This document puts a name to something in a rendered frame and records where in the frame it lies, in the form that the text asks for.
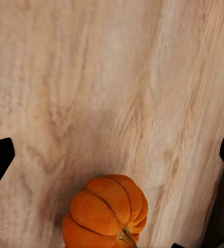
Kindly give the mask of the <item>pumpkin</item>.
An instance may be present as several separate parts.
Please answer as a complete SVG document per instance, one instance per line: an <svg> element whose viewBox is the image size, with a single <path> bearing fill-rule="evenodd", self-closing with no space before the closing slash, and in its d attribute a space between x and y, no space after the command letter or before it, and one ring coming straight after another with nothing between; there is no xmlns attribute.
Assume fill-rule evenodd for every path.
<svg viewBox="0 0 224 248"><path fill-rule="evenodd" d="M93 178L71 199L62 223L65 247L138 248L147 214L148 202L131 178Z"/></svg>

